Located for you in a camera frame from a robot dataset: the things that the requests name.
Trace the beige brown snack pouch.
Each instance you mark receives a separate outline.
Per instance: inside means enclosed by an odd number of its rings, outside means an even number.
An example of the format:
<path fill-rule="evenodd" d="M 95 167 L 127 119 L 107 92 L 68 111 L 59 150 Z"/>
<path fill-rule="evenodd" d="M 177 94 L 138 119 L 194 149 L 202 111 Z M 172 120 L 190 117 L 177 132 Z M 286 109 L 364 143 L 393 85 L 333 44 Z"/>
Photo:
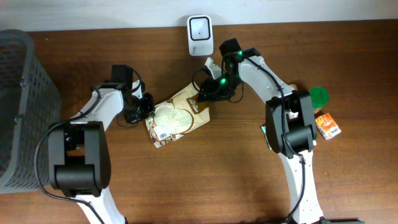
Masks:
<path fill-rule="evenodd" d="M 198 103 L 199 92 L 191 83 L 169 100 L 155 106 L 155 115 L 146 119 L 154 146 L 160 148 L 175 142 L 210 121 L 210 108 Z"/>

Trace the teal snack packet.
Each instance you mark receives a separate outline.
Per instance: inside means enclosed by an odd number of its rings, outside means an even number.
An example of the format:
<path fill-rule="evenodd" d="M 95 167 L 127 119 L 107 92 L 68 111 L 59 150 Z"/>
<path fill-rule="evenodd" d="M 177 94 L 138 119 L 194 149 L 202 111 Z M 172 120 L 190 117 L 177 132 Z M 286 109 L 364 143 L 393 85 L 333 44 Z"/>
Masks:
<path fill-rule="evenodd" d="M 264 133 L 264 137 L 265 137 L 268 149 L 271 151 L 272 148 L 271 148 L 271 145 L 269 144 L 269 141 L 268 141 L 268 138 L 267 138 L 266 126 L 265 125 L 261 126 L 261 130 Z"/>

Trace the green lid jar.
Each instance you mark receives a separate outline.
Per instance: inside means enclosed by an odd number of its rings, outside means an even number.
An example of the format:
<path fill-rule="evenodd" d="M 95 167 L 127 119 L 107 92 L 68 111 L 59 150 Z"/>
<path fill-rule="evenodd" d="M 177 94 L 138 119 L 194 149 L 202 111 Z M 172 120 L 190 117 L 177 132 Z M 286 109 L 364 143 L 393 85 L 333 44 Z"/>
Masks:
<path fill-rule="evenodd" d="M 328 91 L 322 86 L 316 86 L 310 89 L 312 99 L 313 112 L 317 114 L 327 105 L 330 100 Z"/>

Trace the white bamboo print tube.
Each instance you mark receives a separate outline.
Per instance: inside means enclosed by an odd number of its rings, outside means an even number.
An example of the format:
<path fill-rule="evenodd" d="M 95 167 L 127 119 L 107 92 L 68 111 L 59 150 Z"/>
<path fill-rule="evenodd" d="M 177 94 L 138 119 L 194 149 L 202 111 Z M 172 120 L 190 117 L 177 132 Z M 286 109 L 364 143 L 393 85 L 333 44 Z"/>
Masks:
<path fill-rule="evenodd" d="M 290 85 L 289 85 L 289 89 L 292 90 L 292 91 L 297 91 L 297 90 L 298 90 L 296 84 L 290 84 Z"/>

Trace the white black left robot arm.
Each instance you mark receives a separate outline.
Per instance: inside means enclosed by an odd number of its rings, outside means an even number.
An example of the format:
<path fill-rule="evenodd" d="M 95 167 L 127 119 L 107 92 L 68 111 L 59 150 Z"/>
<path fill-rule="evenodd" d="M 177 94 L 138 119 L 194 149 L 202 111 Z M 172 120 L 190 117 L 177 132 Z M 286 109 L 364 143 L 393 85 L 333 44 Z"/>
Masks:
<path fill-rule="evenodd" d="M 124 117 L 124 128 L 154 115 L 154 100 L 139 73 L 113 65 L 111 78 L 97 84 L 75 116 L 53 123 L 48 141 L 49 180 L 62 192 L 60 200 L 79 204 L 90 223 L 127 223 L 109 189 L 111 159 L 105 132 L 112 120 Z"/>

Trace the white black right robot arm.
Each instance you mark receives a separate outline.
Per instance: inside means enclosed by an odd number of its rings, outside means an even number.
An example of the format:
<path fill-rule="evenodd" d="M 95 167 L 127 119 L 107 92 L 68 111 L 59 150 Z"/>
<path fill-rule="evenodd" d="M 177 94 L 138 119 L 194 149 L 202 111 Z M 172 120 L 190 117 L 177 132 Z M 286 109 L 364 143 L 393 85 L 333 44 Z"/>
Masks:
<path fill-rule="evenodd" d="M 242 49 L 237 39 L 220 45 L 221 65 L 206 61 L 208 74 L 197 87 L 197 102 L 230 100 L 238 85 L 250 86 L 265 104 L 266 140 L 281 159 L 290 195 L 284 223 L 325 223 L 313 177 L 317 127 L 309 91 L 283 82 L 255 48 Z"/>

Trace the white barcode scanner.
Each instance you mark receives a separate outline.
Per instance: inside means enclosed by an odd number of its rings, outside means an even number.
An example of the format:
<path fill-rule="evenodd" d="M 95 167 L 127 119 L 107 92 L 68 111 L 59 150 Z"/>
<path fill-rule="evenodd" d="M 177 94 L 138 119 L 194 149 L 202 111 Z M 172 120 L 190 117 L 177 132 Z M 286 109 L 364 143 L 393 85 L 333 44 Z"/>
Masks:
<path fill-rule="evenodd" d="M 210 16 L 190 16 L 187 19 L 187 36 L 191 56 L 208 56 L 213 53 L 213 26 Z"/>

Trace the grey mesh basket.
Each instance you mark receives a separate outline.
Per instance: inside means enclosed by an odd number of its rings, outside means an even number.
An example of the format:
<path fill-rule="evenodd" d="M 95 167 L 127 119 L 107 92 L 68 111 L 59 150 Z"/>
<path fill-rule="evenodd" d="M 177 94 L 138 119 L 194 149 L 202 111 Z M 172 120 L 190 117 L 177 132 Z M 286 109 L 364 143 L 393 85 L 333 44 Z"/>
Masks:
<path fill-rule="evenodd" d="M 38 190 L 36 147 L 59 121 L 62 100 L 24 31 L 1 31 L 1 193 Z"/>

